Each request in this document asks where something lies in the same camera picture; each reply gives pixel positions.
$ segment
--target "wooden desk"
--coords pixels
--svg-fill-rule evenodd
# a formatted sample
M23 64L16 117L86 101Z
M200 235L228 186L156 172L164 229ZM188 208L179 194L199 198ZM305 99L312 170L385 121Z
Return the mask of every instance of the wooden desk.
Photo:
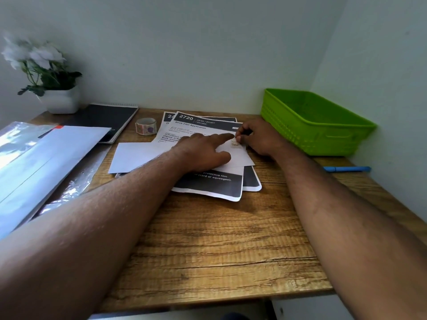
M189 112L200 116L253 115ZM91 188L107 174L118 142L149 142L135 121L163 110L140 109L107 154ZM35 123L63 117L44 113ZM172 192L141 235L99 312L332 291L296 215L278 166L249 149L262 182L260 192L243 192L240 202ZM324 166L351 166L342 157L319 157ZM334 176L427 243L427 225L365 173Z

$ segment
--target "right arm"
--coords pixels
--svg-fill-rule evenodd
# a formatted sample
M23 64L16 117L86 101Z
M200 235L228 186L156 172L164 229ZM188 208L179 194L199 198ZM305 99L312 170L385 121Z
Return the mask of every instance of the right arm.
M236 139L281 167L307 237L356 318L427 319L427 246L264 120L245 122Z

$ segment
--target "white flower pot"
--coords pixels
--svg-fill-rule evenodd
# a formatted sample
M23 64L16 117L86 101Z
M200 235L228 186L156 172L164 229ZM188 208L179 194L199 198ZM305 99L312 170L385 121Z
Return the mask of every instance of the white flower pot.
M38 96L47 111L53 114L70 114L79 109L79 87L75 86L66 91L46 91L43 96Z

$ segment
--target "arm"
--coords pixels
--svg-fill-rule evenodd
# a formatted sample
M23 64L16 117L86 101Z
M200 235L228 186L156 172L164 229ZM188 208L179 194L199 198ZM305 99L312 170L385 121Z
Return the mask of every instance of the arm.
M243 135L248 129L253 133ZM427 318L427 247L422 242L264 120L245 122L236 138L281 167L308 239L356 318Z
M187 172L230 160L215 148L232 134L183 137L128 175L22 226L0 242L4 319L87 319L141 232Z

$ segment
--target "white flower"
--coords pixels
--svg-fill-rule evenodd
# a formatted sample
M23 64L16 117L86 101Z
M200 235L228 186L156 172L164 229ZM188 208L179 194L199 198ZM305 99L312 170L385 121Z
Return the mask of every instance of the white flower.
M60 63L63 63L65 60L61 52L49 43L40 47L33 47L29 56L37 65L45 69L50 69L50 60Z
M29 52L33 47L28 39L17 38L11 34L4 36L6 47L2 55L14 69L21 68L22 62L30 59Z

